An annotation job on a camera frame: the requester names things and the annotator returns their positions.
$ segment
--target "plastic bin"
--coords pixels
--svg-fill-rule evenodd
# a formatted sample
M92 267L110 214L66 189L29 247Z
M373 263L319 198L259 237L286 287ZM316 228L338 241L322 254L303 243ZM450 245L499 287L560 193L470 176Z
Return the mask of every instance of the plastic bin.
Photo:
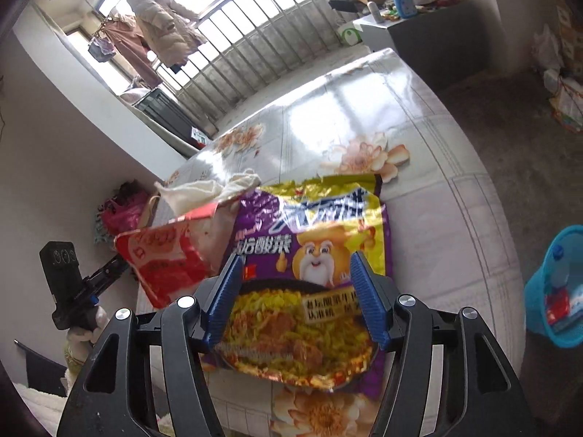
M553 255L557 249L563 252L560 259ZM566 285L569 292L583 286L583 225L567 227L555 237L543 264L524 287L527 329L546 335L556 346L567 349L583 343L583 318L558 332L547 321L545 296L552 290L553 273L559 269L569 271Z

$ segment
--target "metal screw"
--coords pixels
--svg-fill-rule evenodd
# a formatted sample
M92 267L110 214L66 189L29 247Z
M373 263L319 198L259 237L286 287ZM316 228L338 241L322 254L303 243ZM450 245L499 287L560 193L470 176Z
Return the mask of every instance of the metal screw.
M188 309L189 307L192 306L192 304L194 304L194 297L192 297L192 296L180 297L178 303L179 303L179 307L182 307L183 309Z
M116 312L116 319L124 320L124 319L127 319L130 315L132 315L130 310L123 308L123 309L120 309Z
M413 307L416 302L417 301L415 298L409 294L403 294L401 297L399 297L399 303L405 307Z
M477 310L471 307L464 307L462 314L466 319L477 319Z

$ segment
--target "white beard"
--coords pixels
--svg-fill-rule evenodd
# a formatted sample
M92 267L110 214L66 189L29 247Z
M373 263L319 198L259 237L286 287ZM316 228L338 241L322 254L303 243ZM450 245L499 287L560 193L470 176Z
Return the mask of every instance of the white beard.
M305 255L300 262L300 279L310 283L327 286L332 283L334 275L334 259L331 255L325 253L319 257Z

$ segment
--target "floral tablecloth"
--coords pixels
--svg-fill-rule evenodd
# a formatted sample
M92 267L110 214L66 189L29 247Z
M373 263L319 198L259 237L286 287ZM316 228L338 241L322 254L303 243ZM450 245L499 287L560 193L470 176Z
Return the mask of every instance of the floral tablecloth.
M394 279L435 309L475 307L520 371L523 279L488 173L428 86L391 49L359 59L281 97L190 159L172 185L226 181L252 168L265 184L375 172L390 215ZM172 218L164 202L154 225ZM139 292L136 312L152 310ZM434 347L422 435L441 387ZM161 374L153 376L161 380ZM228 370L208 384L223 426L254 437L368 435L378 409L361 395L320 394Z

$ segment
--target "concrete floor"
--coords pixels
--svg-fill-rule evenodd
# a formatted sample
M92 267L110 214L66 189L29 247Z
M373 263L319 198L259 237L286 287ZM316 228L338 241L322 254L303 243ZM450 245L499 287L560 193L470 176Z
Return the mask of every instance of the concrete floor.
M360 44L285 75L227 114L221 134L289 91L368 54ZM528 280L559 231L583 223L583 138L553 118L541 78L480 74L438 93L492 177ZM521 382L534 415L552 424L583 386L583 347L559 350L527 333Z

